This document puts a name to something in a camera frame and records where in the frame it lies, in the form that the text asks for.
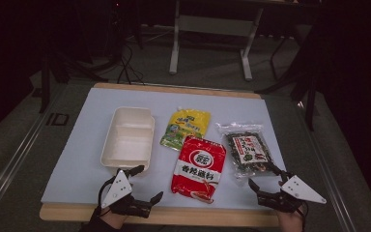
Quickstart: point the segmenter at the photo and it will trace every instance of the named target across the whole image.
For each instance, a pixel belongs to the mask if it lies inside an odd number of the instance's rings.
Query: red noodle package
[[[171,190],[206,203],[218,185],[226,150],[218,143],[187,136],[174,170]]]

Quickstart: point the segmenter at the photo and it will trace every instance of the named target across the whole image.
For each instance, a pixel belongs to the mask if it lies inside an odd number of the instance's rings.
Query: clear plastic bag
[[[274,175],[270,150],[263,137],[263,125],[254,123],[216,124],[223,145],[232,158],[237,178]]]

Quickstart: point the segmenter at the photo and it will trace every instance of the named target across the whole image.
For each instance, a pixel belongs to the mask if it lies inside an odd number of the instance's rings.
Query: white table surface
[[[256,194],[247,182],[235,179],[229,157],[224,163],[213,204],[172,193],[171,178],[179,152],[159,145],[172,113],[179,106],[200,109],[212,114],[205,138],[214,142],[221,142],[216,123],[253,121],[262,124],[263,135],[275,164],[285,169],[263,100],[101,88],[90,91],[51,174],[42,203],[97,204],[100,187],[111,177],[110,172],[100,164],[100,156],[113,113],[121,106],[150,108],[156,120],[150,167],[129,179],[133,183],[132,195],[136,199],[148,201],[164,191],[159,207],[268,209],[257,204]],[[279,191],[277,181],[280,177],[255,177],[253,180],[262,190]]]

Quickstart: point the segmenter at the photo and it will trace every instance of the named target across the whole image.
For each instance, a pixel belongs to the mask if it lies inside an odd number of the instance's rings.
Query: plastic food container
[[[149,168],[155,119],[148,108],[120,107],[116,109],[104,141],[100,162],[113,175],[117,169],[144,165]]]

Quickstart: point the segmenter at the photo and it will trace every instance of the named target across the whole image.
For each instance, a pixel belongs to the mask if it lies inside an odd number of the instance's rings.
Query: wooden table
[[[218,90],[202,90],[141,85],[121,85],[99,83],[94,88],[134,90],[162,93],[179,93],[205,96],[233,97],[244,99],[261,99],[253,93],[241,93]],[[93,213],[95,204],[73,203],[44,203],[40,217],[43,220],[61,221],[88,221]],[[270,227],[278,226],[278,220],[272,210],[229,210],[229,209],[196,209],[196,208],[167,208],[158,204],[152,209],[149,218],[129,217],[127,223],[145,224],[176,224],[176,225],[204,225],[204,226],[246,226]]]

